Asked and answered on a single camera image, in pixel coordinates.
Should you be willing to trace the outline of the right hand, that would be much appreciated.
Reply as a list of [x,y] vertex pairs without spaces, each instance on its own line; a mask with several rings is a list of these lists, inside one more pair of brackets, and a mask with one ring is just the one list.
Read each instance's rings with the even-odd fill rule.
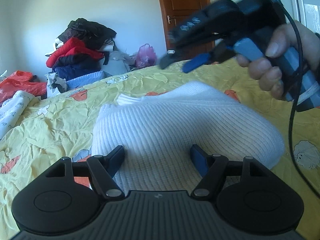
[[[319,68],[319,37],[301,23],[296,21],[295,24],[302,42],[304,61],[317,74]],[[297,47],[297,38],[292,25],[283,24],[273,32],[265,53],[266,57],[249,61],[243,55],[238,54],[236,60],[240,66],[248,68],[249,76],[252,79],[259,81],[261,90],[270,92],[272,97],[277,100],[283,100],[282,72],[279,67],[272,66],[268,59],[280,57],[289,47]]]

